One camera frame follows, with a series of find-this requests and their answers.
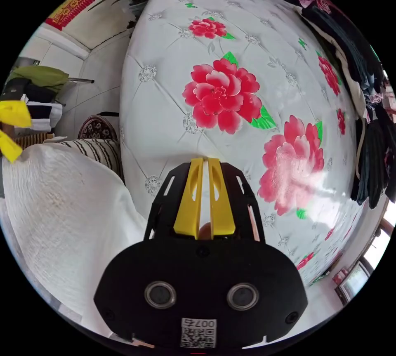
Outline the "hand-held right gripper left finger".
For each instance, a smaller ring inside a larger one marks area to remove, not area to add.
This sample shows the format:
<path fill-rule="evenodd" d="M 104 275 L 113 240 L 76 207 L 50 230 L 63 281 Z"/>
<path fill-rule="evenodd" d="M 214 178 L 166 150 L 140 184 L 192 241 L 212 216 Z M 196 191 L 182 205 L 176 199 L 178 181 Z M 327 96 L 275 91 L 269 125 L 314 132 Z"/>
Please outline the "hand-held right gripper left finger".
<path fill-rule="evenodd" d="M 203 159 L 191 160 L 181 202 L 179 205 L 174 232 L 180 236 L 197 236 L 199 233 L 203 185 Z"/>

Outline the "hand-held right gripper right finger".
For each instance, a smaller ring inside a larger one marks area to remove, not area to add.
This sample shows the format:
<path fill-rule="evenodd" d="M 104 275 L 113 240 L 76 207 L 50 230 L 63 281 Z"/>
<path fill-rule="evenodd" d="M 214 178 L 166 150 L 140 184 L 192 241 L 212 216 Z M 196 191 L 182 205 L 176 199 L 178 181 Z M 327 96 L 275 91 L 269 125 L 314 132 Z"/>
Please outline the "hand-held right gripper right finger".
<path fill-rule="evenodd" d="M 233 235 L 235 223 L 219 159 L 208 158 L 212 235 Z"/>

